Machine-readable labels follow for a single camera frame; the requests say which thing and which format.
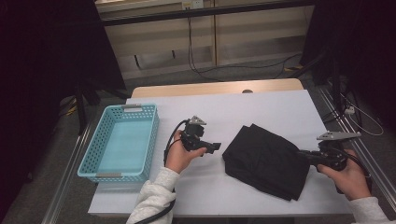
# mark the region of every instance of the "metal frame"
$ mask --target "metal frame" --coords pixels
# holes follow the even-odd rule
[[[329,93],[328,90],[324,91],[320,89],[320,93],[327,107],[329,107],[329,109],[333,111],[334,117],[338,118],[339,114],[332,104],[332,95]],[[356,132],[353,126],[351,125],[351,123],[349,122],[349,120],[347,120],[347,118],[345,118],[344,116],[341,116],[339,119],[337,119],[337,122],[340,125],[343,132],[346,133]],[[379,167],[373,155],[370,153],[366,145],[363,144],[360,138],[351,139],[349,140],[349,142],[354,147],[356,153],[361,159],[361,162],[369,170],[375,183],[379,186],[382,193],[387,198],[390,206],[392,206],[393,210],[396,212],[396,188],[390,182],[390,180],[388,179],[387,175],[385,175],[381,167]]]
[[[64,169],[64,174],[62,175],[61,182],[59,183],[58,188],[56,189],[55,194],[52,197],[49,208],[47,209],[46,215],[44,215],[41,224],[56,223],[59,213],[61,212],[64,199],[66,198],[67,191],[70,187],[70,180],[77,171],[78,157],[82,153],[82,149],[84,148],[84,146],[87,145],[88,136],[92,131],[94,131],[92,124],[94,118],[96,117],[96,114],[97,109],[94,109],[94,111],[92,111],[92,117],[87,127],[84,129],[84,132],[78,136],[76,145],[73,148],[72,155],[70,156],[70,160],[67,163],[66,168]]]
[[[239,12],[281,9],[287,7],[306,7],[306,6],[313,6],[314,4],[315,4],[315,0],[289,0],[289,1],[276,1],[276,2],[259,3],[259,4],[249,4],[242,6],[231,6],[231,7],[208,7],[208,8],[199,8],[199,9],[184,10],[184,11],[156,13],[156,14],[149,14],[143,16],[102,19],[102,24],[104,26],[114,26],[114,25],[132,24],[132,23],[140,23],[140,22],[148,22],[148,21],[168,21],[175,19],[213,16],[213,15],[231,14],[231,13],[239,13]]]

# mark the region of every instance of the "electrical outlet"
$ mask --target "electrical outlet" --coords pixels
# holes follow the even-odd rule
[[[204,8],[204,0],[191,1],[191,8],[193,9]]]
[[[183,1],[183,2],[181,2],[181,9],[183,9],[183,10],[192,9],[191,1]]]

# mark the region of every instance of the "black fabric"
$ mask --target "black fabric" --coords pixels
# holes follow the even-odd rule
[[[243,126],[222,155],[225,173],[262,192],[298,200],[309,171],[309,162],[297,157],[298,151],[255,124]]]

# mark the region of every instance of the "white table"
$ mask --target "white table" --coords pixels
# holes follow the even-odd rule
[[[307,91],[275,91],[249,94],[210,94],[135,98],[128,104],[155,103],[160,127],[150,172],[153,180],[163,165],[169,135],[183,119],[197,115],[207,122],[202,138],[221,142],[213,155],[194,160],[176,186],[175,217],[294,217],[348,214],[347,200],[333,182],[314,167],[298,201],[287,202],[262,193],[224,173],[221,154],[242,125],[255,123],[290,140],[298,148],[318,149],[316,137],[325,133],[323,123]],[[139,186],[99,184],[90,214],[127,217],[134,209]]]

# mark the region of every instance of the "white sleeve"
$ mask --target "white sleeve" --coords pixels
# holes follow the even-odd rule
[[[152,217],[168,207],[170,202],[176,198],[176,194],[172,191],[179,177],[180,175],[178,173],[162,167],[153,183],[148,180],[143,185],[137,199],[137,206],[129,216],[127,224],[136,223],[147,217]],[[172,223],[172,218],[173,213],[170,211],[152,223],[168,224]]]
[[[353,200],[350,203],[350,207],[355,217],[356,223],[394,223],[396,221],[389,221],[385,216],[381,207],[378,204],[376,197],[368,197]]]

